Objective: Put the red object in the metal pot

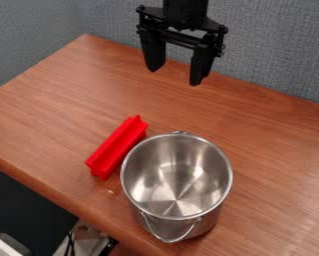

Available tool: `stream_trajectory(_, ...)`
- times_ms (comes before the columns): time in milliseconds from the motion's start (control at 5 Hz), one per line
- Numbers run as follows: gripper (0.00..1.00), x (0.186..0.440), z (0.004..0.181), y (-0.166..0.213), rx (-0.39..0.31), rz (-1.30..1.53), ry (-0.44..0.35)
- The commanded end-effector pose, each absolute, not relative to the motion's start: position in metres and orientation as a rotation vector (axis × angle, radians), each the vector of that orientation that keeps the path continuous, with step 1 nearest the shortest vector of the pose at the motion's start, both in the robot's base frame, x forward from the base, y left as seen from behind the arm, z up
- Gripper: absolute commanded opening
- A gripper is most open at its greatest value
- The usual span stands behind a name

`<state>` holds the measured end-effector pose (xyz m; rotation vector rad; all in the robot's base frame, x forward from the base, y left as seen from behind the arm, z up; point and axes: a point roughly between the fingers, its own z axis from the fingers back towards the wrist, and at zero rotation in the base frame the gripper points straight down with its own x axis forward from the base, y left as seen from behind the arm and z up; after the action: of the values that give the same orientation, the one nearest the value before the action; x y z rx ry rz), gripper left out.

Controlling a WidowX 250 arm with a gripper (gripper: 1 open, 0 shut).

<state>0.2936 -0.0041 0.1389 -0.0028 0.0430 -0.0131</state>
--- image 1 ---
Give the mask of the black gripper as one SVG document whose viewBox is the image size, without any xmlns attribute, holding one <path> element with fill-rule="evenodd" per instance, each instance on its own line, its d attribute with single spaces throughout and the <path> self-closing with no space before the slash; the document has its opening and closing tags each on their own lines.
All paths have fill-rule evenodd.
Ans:
<svg viewBox="0 0 319 256">
<path fill-rule="evenodd" d="M 214 58 L 223 55 L 229 28 L 207 16 L 209 0 L 162 0 L 161 7 L 140 5 L 138 34 L 144 62 L 155 72 L 166 63 L 166 43 L 194 49 L 190 85 L 209 76 Z"/>
</svg>

